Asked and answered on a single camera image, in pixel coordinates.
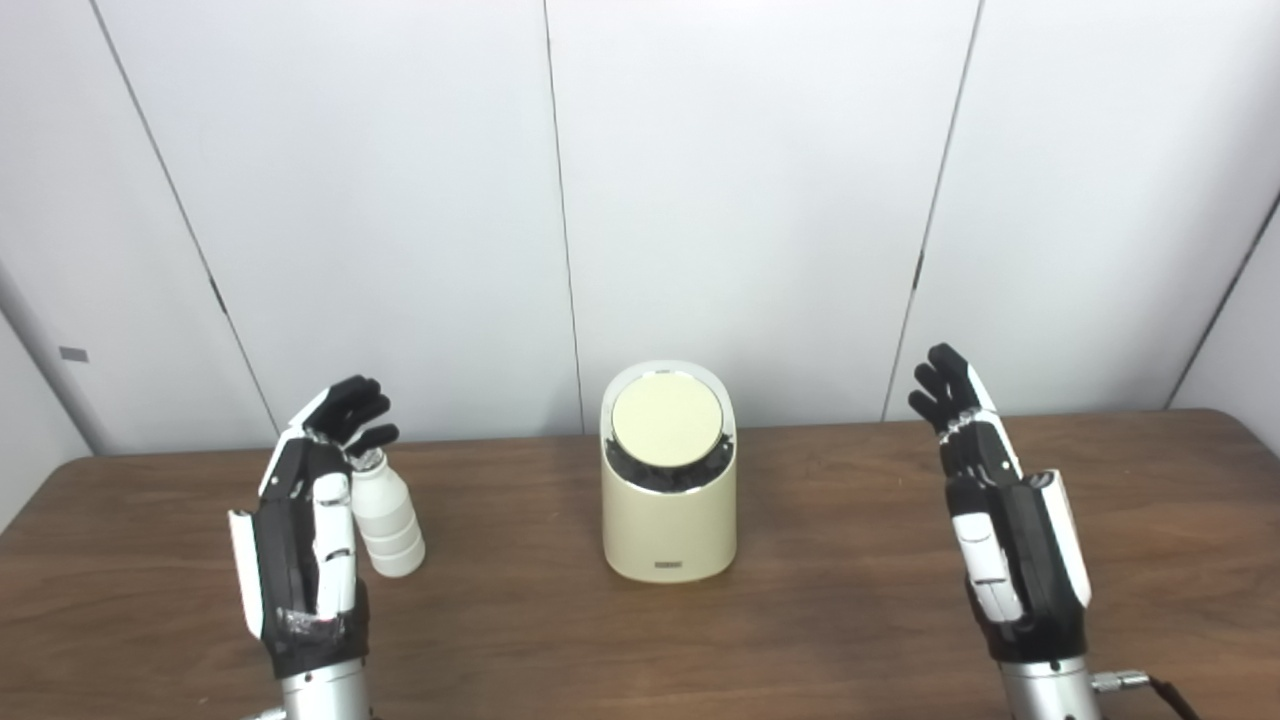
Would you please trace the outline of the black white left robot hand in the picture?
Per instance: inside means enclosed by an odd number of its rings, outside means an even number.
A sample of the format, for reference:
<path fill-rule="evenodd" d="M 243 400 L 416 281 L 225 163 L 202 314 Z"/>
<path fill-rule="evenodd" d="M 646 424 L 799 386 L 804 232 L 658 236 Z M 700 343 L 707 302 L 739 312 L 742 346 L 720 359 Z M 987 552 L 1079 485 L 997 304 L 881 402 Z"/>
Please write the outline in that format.
<path fill-rule="evenodd" d="M 396 441 L 390 400 L 352 375 L 285 425 L 253 511 L 228 514 L 244 621 L 278 679 L 369 653 L 369 593 L 358 577 L 352 510 L 356 461 Z"/>

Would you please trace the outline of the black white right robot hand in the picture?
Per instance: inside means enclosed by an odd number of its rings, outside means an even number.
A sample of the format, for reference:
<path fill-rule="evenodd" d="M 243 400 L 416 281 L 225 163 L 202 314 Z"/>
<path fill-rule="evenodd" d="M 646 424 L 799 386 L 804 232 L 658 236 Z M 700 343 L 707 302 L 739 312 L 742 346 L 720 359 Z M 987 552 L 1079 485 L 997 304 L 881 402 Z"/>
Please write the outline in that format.
<path fill-rule="evenodd" d="M 1051 664 L 1088 650 L 1092 600 L 1062 473 L 1027 473 L 977 369 L 940 343 L 915 368 L 910 407 L 936 434 L 966 594 L 989 656 Z"/>

